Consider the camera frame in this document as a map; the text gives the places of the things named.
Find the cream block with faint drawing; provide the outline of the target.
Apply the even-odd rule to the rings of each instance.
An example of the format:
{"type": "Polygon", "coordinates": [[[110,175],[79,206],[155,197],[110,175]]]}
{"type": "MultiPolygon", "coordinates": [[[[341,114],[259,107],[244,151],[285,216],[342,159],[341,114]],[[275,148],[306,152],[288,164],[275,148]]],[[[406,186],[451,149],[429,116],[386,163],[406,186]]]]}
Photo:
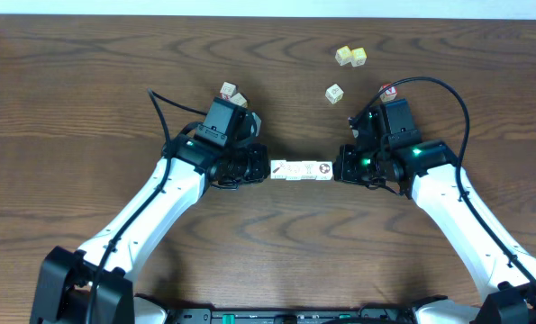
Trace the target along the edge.
{"type": "Polygon", "coordinates": [[[331,104],[336,104],[344,96],[344,91],[340,88],[338,84],[334,84],[326,89],[325,97],[331,104]]]}

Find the white block with soccer ball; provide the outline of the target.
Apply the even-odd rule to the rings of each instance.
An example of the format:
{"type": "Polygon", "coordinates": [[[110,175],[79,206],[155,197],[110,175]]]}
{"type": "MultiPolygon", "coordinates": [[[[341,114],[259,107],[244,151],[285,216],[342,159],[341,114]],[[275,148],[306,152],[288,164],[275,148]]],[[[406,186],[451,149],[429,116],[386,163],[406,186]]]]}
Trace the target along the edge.
{"type": "Polygon", "coordinates": [[[318,181],[328,181],[333,179],[333,168],[331,161],[322,161],[318,163],[317,166],[317,175],[316,179],[318,181]]]}

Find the white block with goblet print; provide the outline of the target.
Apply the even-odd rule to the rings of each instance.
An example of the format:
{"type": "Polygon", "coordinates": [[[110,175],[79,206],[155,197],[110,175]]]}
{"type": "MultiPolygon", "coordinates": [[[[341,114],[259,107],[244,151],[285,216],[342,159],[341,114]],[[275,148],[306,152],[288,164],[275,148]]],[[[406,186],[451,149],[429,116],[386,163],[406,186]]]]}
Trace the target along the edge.
{"type": "Polygon", "coordinates": [[[318,171],[314,169],[316,167],[316,164],[316,161],[302,161],[302,174],[300,178],[302,180],[315,180],[318,176],[318,171]]]}

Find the white block with hammer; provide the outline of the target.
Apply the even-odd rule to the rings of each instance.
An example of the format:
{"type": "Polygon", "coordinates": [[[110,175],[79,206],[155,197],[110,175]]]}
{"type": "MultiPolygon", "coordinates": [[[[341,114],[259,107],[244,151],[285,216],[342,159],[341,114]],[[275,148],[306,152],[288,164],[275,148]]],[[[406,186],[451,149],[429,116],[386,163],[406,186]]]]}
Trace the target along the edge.
{"type": "Polygon", "coordinates": [[[286,180],[287,178],[287,171],[286,171],[286,160],[271,160],[270,161],[270,178],[273,180],[279,180],[283,179],[286,180]]]}

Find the white block with faint print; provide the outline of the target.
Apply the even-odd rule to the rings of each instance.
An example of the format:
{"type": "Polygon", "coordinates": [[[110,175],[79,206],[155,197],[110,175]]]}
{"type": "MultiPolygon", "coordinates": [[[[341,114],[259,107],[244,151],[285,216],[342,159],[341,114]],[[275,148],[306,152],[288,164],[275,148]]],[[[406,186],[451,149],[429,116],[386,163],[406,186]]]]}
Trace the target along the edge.
{"type": "Polygon", "coordinates": [[[286,180],[287,181],[297,181],[300,180],[303,176],[302,163],[298,161],[287,161],[286,162],[286,180]]]}

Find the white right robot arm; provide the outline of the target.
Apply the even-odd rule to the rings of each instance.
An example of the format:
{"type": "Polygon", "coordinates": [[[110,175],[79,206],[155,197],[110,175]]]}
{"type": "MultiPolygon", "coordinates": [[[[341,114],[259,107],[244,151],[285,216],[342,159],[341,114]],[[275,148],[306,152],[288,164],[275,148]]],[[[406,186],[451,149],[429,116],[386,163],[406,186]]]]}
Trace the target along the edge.
{"type": "Polygon", "coordinates": [[[398,184],[435,222],[467,268],[481,306],[446,297],[418,301],[413,323],[536,323],[536,258],[499,222],[441,140],[424,141],[408,106],[367,108],[350,118],[356,142],[341,146],[337,181],[370,190],[398,184]]]}

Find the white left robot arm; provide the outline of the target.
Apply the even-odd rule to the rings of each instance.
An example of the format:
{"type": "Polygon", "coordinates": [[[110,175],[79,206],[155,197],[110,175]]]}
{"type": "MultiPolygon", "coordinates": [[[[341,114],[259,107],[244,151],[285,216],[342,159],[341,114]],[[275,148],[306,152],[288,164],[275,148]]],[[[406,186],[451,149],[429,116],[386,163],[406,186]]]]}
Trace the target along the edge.
{"type": "Polygon", "coordinates": [[[155,247],[211,185],[237,188],[268,177],[260,118],[241,107],[213,108],[203,122],[167,138],[150,179],[92,238],[55,247],[41,264],[32,323],[165,323],[163,305],[133,285],[155,247]]]}

